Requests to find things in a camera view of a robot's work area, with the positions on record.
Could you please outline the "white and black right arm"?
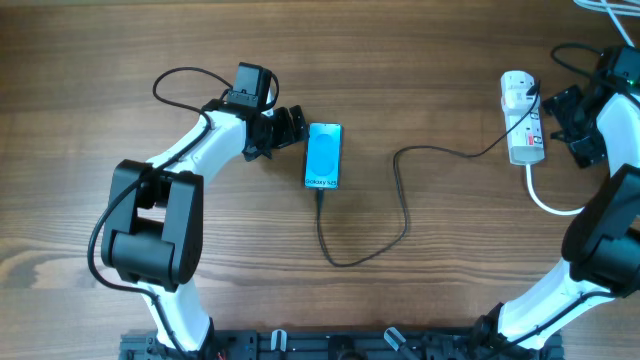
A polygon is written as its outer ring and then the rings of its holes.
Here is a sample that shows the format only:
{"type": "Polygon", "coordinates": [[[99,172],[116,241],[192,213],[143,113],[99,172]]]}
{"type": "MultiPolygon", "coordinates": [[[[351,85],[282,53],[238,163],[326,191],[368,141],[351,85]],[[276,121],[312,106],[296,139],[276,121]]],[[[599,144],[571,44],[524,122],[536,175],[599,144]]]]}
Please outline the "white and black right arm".
{"type": "Polygon", "coordinates": [[[609,179],[581,209],[562,244],[558,264],[524,295],[480,318],[470,352],[521,356],[587,310],[639,289],[639,51],[608,47],[599,53],[585,89],[572,86],[542,101],[561,129],[576,163],[609,164],[609,179]]]}

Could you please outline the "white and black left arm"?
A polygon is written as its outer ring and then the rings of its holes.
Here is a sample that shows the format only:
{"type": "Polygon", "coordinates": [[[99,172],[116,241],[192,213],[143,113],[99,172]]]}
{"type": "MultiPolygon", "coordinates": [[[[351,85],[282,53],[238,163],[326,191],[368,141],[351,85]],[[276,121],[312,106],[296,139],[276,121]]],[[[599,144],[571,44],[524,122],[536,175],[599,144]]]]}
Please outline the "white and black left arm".
{"type": "Polygon", "coordinates": [[[114,169],[87,262],[102,285],[144,297],[153,332],[122,337],[122,359],[223,359],[193,276],[204,243],[204,191],[233,158],[271,157],[308,137],[300,106],[278,107],[279,80],[240,63],[222,94],[194,108],[194,127],[163,153],[114,169]]]}

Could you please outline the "Galaxy S25 smartphone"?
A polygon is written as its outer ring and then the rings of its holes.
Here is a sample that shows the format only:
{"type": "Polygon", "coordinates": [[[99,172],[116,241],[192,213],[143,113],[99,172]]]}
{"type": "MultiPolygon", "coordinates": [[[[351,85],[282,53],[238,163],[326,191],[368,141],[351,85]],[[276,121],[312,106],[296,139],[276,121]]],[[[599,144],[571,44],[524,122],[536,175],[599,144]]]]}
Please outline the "Galaxy S25 smartphone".
{"type": "Polygon", "coordinates": [[[309,126],[304,173],[307,188],[338,188],[342,135],[340,124],[312,123],[309,126]]]}

